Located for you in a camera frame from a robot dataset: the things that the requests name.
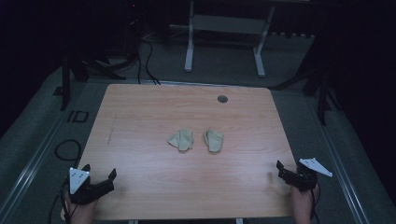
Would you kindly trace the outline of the beige ankle sock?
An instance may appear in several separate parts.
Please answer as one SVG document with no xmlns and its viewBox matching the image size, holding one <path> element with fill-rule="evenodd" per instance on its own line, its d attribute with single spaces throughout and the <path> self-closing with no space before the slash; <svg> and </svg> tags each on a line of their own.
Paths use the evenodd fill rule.
<svg viewBox="0 0 396 224">
<path fill-rule="evenodd" d="M 192 131 L 189 129 L 180 129 L 168 137 L 167 143 L 173 147 L 176 147 L 179 151 L 192 149 Z"/>
<path fill-rule="evenodd" d="M 209 152 L 219 153 L 221 151 L 223 133 L 209 129 L 205 132 L 204 138 Z"/>
</svg>

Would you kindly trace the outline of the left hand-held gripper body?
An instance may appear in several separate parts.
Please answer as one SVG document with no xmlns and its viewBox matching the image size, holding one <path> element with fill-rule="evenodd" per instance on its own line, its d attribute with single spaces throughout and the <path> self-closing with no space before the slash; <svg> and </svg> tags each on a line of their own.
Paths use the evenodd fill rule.
<svg viewBox="0 0 396 224">
<path fill-rule="evenodd" d="M 107 178 L 107 180 L 93 185 L 91 183 L 91 172 L 70 168 L 68 191 L 70 201 L 74 204 L 91 203 L 113 191 L 113 181 Z"/>
</svg>

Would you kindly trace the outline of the person's right hand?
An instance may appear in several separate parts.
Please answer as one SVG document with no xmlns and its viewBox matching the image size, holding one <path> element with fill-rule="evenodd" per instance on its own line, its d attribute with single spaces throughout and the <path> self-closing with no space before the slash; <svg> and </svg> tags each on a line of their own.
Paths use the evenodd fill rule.
<svg viewBox="0 0 396 224">
<path fill-rule="evenodd" d="M 313 191 L 299 191 L 290 187 L 290 202 L 295 224 L 311 224 L 311 212 L 315 199 L 318 197 L 318 186 Z"/>
</svg>

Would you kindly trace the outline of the black upright stand post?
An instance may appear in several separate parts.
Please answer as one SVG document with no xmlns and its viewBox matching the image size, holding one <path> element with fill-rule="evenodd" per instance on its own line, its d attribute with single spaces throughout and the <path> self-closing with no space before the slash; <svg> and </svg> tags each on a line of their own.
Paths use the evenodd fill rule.
<svg viewBox="0 0 396 224">
<path fill-rule="evenodd" d="M 71 83 L 70 83 L 70 65 L 69 56 L 64 55 L 62 58 L 62 85 L 57 87 L 54 91 L 55 96 L 62 97 L 61 111 L 65 111 L 71 97 Z"/>
</svg>

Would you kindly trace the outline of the black stand with braces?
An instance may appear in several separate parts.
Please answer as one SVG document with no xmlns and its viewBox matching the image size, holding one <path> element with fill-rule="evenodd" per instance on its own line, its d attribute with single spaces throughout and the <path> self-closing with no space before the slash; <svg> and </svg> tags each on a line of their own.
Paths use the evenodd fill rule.
<svg viewBox="0 0 396 224">
<path fill-rule="evenodd" d="M 280 91 L 306 79 L 303 94 L 312 97 L 318 92 L 317 116 L 320 123 L 325 125 L 325 111 L 328 107 L 327 95 L 334 53 L 335 49 L 331 38 L 323 32 L 319 33 L 315 36 L 295 76 L 270 87 L 270 90 Z"/>
</svg>

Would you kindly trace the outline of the person's left hand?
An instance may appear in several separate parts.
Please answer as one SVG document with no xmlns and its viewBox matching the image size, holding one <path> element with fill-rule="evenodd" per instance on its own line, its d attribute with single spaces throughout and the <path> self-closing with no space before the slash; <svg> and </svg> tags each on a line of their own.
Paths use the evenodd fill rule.
<svg viewBox="0 0 396 224">
<path fill-rule="evenodd" d="M 71 203 L 68 192 L 64 194 L 64 197 L 66 202 L 66 219 L 70 224 L 93 224 L 98 200 L 80 205 Z"/>
</svg>

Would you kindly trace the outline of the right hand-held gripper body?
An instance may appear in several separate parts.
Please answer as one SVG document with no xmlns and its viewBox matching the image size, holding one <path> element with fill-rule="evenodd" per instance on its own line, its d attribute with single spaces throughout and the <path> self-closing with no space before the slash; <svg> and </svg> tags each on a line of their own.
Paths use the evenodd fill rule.
<svg viewBox="0 0 396 224">
<path fill-rule="evenodd" d="M 290 184 L 299 191 L 314 189 L 318 183 L 318 174 L 332 177 L 332 172 L 325 168 L 316 158 L 299 159 L 297 173 L 292 176 Z"/>
</svg>

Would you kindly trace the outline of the grey metal floor rail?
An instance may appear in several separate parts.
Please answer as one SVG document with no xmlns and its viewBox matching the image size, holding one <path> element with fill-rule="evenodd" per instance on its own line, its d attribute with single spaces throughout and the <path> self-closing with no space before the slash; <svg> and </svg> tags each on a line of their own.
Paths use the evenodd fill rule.
<svg viewBox="0 0 396 224">
<path fill-rule="evenodd" d="M 7 223 L 19 206 L 48 152 L 53 137 L 85 88 L 71 87 L 71 100 L 53 96 L 56 85 L 42 87 L 0 139 L 0 224 Z"/>
<path fill-rule="evenodd" d="M 314 121 L 318 125 L 321 135 L 324 138 L 325 145 L 328 149 L 328 157 L 332 164 L 333 174 L 338 179 L 339 185 L 343 191 L 344 197 L 346 198 L 346 202 L 355 222 L 357 224 L 370 224 L 370 221 L 361 205 L 361 200 L 357 194 L 357 191 L 351 182 L 351 178 L 347 174 L 344 164 L 341 162 L 337 147 L 331 138 L 330 132 L 328 128 L 320 122 L 317 116 L 316 101 L 311 97 L 307 97 L 305 101 L 311 115 L 314 118 Z"/>
</svg>

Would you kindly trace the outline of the black tripod legs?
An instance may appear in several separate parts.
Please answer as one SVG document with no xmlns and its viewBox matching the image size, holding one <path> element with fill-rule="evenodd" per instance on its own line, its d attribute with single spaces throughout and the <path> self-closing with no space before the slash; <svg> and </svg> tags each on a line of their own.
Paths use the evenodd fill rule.
<svg viewBox="0 0 396 224">
<path fill-rule="evenodd" d="M 131 65 L 136 60 L 136 56 L 128 55 L 124 62 L 104 66 L 96 60 L 77 52 L 71 56 L 69 66 L 76 80 L 78 81 L 87 81 L 89 79 L 90 75 L 88 74 L 88 67 L 95 70 L 95 76 L 108 77 L 110 79 L 116 80 L 125 80 L 125 77 L 117 75 L 116 71 Z"/>
</svg>

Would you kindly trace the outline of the white metal desk frame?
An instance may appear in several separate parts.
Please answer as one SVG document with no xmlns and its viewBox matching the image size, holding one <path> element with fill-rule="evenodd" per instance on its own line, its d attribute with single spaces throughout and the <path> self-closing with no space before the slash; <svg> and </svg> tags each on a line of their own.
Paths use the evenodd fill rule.
<svg viewBox="0 0 396 224">
<path fill-rule="evenodd" d="M 266 73 L 262 62 L 262 50 L 269 28 L 276 12 L 276 7 L 283 4 L 306 4 L 310 0 L 248 0 L 263 2 L 268 8 L 264 11 L 263 19 L 249 19 L 229 16 L 217 16 L 197 14 L 195 4 L 198 0 L 187 0 L 189 2 L 189 23 L 187 25 L 188 44 L 185 56 L 184 71 L 189 73 L 193 67 L 194 55 L 194 32 L 211 31 L 226 34 L 257 35 L 260 39 L 252 48 L 253 59 L 256 66 L 257 76 L 265 77 Z"/>
</svg>

